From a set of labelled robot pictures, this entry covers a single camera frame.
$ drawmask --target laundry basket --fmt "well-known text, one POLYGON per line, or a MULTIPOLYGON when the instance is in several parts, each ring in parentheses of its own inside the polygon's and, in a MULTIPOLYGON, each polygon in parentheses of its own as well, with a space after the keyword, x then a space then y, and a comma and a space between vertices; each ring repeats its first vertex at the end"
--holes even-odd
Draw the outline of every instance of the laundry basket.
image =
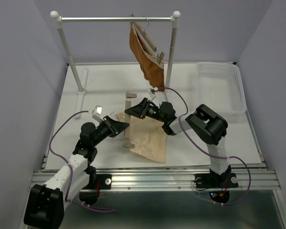
POLYGON ((247 109, 239 68, 234 64, 198 62, 197 97, 221 115, 236 115, 247 109))

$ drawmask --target beige fabric on table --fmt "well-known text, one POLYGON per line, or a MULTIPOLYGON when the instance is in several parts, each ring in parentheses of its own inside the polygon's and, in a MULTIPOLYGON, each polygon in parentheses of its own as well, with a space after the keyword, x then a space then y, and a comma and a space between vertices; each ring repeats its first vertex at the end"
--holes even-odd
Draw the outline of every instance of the beige fabric on table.
MULTIPOLYGON (((120 122, 125 121, 124 112, 118 113, 116 117, 120 122)), ((134 148, 129 150, 152 161, 165 163, 167 135, 162 129, 162 125, 163 123, 149 117, 139 119, 132 116, 130 140, 134 144, 134 148)))
POLYGON ((130 28, 129 46, 140 64, 144 78, 149 81, 149 84, 152 87, 164 87, 164 62, 157 63, 156 55, 144 43, 133 23, 130 28))

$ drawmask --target metal hook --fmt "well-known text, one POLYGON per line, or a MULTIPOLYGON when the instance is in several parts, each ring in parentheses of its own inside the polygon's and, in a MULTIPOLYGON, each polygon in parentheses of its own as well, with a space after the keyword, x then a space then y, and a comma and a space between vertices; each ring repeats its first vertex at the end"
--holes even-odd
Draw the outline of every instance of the metal hook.
POLYGON ((147 20, 147 22, 148 22, 148 25, 144 28, 144 32, 146 32, 145 30, 146 30, 146 28, 148 28, 148 26, 149 26, 148 18, 147 18, 147 17, 145 17, 145 18, 146 18, 146 20, 147 20))

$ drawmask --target table surface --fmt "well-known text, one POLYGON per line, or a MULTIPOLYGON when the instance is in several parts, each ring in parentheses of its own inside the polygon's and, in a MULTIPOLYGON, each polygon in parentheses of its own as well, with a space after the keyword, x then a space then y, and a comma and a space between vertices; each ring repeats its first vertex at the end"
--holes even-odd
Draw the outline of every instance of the table surface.
MULTIPOLYGON (((190 111, 194 111, 197 103, 195 63, 175 63, 173 65, 171 87, 177 90, 186 100, 190 111)), ((138 104, 144 97, 148 97, 147 89, 151 86, 144 79, 138 64, 111 64, 111 65, 80 65, 76 66, 79 75, 88 69, 87 94, 83 102, 83 110, 93 109, 96 105, 103 107, 102 116, 115 114, 125 108, 125 92, 137 93, 132 99, 132 105, 138 104)), ((70 67, 61 96, 61 102, 56 118, 54 131, 68 119, 75 111, 77 99, 77 86, 70 67)), ((173 92, 167 92, 168 101, 171 102, 177 114, 183 114, 185 107, 180 98, 173 92)), ((163 101, 160 94, 155 103, 163 101)), ((241 157, 248 164, 261 163, 250 125, 245 114, 224 117, 228 122, 225 141, 228 156, 241 157)), ((89 114, 82 114, 80 119, 72 119, 55 137, 53 150, 67 158, 70 157, 79 139, 81 125, 86 122, 97 122, 89 114)), ((207 150, 204 142, 193 130, 187 131, 197 144, 207 150)), ((115 138, 106 138, 98 146, 98 154, 93 162, 96 168, 139 168, 139 167, 188 167, 210 165, 208 156, 196 149, 183 133, 168 136, 166 144, 166 163, 156 163, 123 148, 123 134, 115 138)), ((230 159, 230 164, 240 164, 236 159, 230 159)), ((49 153, 46 170, 60 169, 64 162, 49 153)))

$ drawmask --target purple cable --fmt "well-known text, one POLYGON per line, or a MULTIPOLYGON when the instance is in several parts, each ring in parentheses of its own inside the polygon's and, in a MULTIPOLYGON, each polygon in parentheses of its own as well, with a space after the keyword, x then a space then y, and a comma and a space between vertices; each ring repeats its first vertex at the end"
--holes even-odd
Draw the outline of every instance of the purple cable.
POLYGON ((69 191, 70 191, 70 188, 71 188, 71 184, 72 184, 72 179, 73 179, 73 168, 72 166, 69 164, 69 161, 68 159, 66 159, 64 156, 60 155, 60 154, 57 154, 55 153, 53 150, 52 150, 52 141, 54 139, 54 137, 58 134, 58 132, 67 124, 67 122, 69 122, 74 116, 78 115, 78 114, 81 114, 81 113, 88 113, 89 111, 79 111, 79 112, 76 112, 75 114, 71 115, 70 118, 68 118, 59 128, 58 130, 53 134, 50 142, 49 142, 49 150, 51 151, 51 153, 53 153, 55 156, 58 156, 60 157, 62 160, 64 160, 64 162, 68 165, 68 167, 70 168, 70 179, 69 179, 69 183, 68 183, 68 186, 67 186, 67 190, 66 190, 66 197, 65 197, 65 201, 67 202, 71 202, 71 203, 74 203, 74 204, 77 204, 77 205, 80 205, 84 208, 87 208, 91 211, 95 211, 95 212, 103 212, 103 213, 109 213, 109 212, 115 212, 116 209, 112 208, 97 208, 97 207, 88 207, 87 205, 83 204, 83 203, 76 203, 76 202, 72 202, 71 200, 68 199, 68 195, 69 195, 69 191))
MULTIPOLYGON (((182 123, 181 123, 181 117, 184 116, 184 115, 186 115, 186 114, 189 112, 189 108, 188 108, 188 106, 187 106, 187 104, 186 104, 186 101, 183 99, 183 97, 182 97, 176 90, 174 90, 174 89, 172 89, 172 88, 170 88, 170 87, 159 87, 159 89, 169 89, 169 90, 175 92, 175 93, 182 99, 182 101, 184 102, 184 105, 185 105, 185 107, 186 107, 186 113, 184 113, 184 114, 182 114, 182 115, 179 116, 179 118, 178 118, 179 125, 180 125, 180 127, 181 127, 183 133, 185 134, 185 136, 190 140, 190 142, 191 142, 197 149, 199 149, 199 150, 200 150, 202 153, 204 153, 205 155, 208 155, 208 156, 213 157, 213 158, 219 158, 219 159, 235 158, 235 159, 241 161, 241 162, 244 164, 244 166, 246 167, 246 169, 247 169, 247 171, 248 171, 248 175, 249 175, 249 184, 248 184, 248 188, 247 188, 246 192, 244 193, 244 195, 243 195, 242 197, 240 197, 238 200, 233 201, 233 202, 231 202, 231 203, 227 203, 227 204, 218 203, 218 204, 220 204, 220 205, 232 205, 232 204, 238 203, 238 202, 241 201, 243 198, 245 198, 245 197, 248 195, 248 192, 249 192, 250 187, 251 187, 251 173, 250 173, 250 170, 249 170, 248 165, 247 165, 241 158, 239 158, 239 157, 237 157, 237 156, 214 156, 214 155, 211 155, 211 154, 209 154, 208 152, 204 151, 201 147, 199 147, 199 145, 197 145, 196 142, 188 135, 188 133, 186 132, 185 128, 182 126, 182 123)), ((203 199, 203 200, 205 200, 205 201, 209 201, 209 202, 211 202, 211 203, 217 203, 217 202, 213 202, 213 201, 211 201, 211 200, 205 199, 205 198, 201 198, 201 197, 198 197, 198 198, 203 199)))

